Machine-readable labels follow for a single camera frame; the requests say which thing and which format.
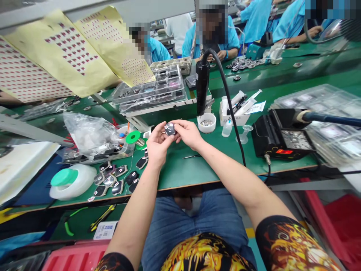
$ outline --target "blue shirt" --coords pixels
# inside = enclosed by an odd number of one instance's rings
[[[153,62],[170,60],[170,54],[168,50],[160,41],[149,38],[148,46],[150,48]]]
[[[284,38],[297,37],[304,25],[304,17],[305,0],[296,0],[289,5],[286,11],[282,14],[279,24],[273,32],[273,42],[277,42]]]
[[[244,43],[260,40],[267,29],[272,8],[272,0],[254,0],[245,10],[241,11],[241,21],[248,21],[243,32]]]
[[[191,54],[191,48],[193,43],[194,33],[196,31],[196,24],[194,24],[187,33],[185,34],[184,43],[182,46],[182,57],[188,57]],[[226,29],[228,34],[228,40],[226,44],[218,44],[221,50],[230,50],[233,48],[240,48],[240,40],[238,39],[237,32],[234,29],[233,21],[230,16],[228,16],[228,29]],[[200,49],[199,49],[199,40],[196,40],[196,47],[194,49],[193,58],[200,57]]]

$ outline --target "plastic bag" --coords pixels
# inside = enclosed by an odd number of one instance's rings
[[[80,155],[90,157],[104,153],[110,146],[119,145],[116,127],[105,119],[69,112],[64,112],[63,116]]]

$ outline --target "parts organizer box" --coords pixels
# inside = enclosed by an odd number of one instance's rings
[[[130,88],[121,83],[112,93],[112,102],[121,114],[185,100],[182,75],[178,65],[155,69],[156,81]]]

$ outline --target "white cup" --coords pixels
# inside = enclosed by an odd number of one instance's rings
[[[210,126],[203,126],[200,123],[204,120],[210,120],[212,121],[212,125]],[[197,117],[197,121],[198,121],[198,129],[205,134],[210,134],[214,131],[215,129],[215,123],[217,121],[215,115],[213,113],[204,113],[204,115],[202,116],[198,116]]]

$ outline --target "cardboard box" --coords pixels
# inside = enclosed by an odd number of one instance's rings
[[[222,111],[222,102],[221,102],[221,104],[219,106],[219,120],[220,120],[221,126],[224,126],[229,119],[230,120],[232,119],[231,115],[227,116],[226,114],[227,114],[227,112],[223,113],[223,111]],[[249,115],[239,115],[239,116],[234,116],[234,118],[236,119],[237,126],[243,126],[246,124],[246,122],[249,118]]]

